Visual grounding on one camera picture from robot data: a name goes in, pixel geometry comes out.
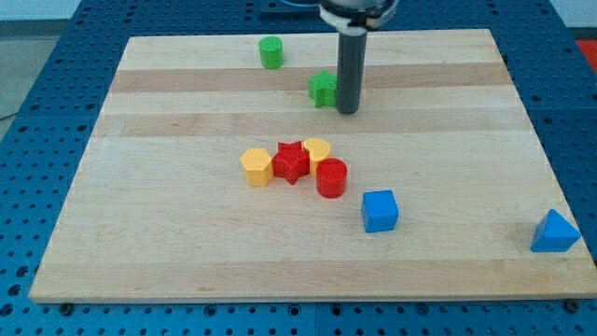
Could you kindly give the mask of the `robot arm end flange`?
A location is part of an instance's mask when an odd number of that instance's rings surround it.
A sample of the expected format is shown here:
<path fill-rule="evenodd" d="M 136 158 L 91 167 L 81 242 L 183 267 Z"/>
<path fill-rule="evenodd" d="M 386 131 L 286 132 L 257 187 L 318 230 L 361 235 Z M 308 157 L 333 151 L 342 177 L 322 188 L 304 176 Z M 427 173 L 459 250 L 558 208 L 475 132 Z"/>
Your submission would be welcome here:
<path fill-rule="evenodd" d="M 396 14 L 399 0 L 321 0 L 321 19 L 344 35 L 380 29 Z"/>

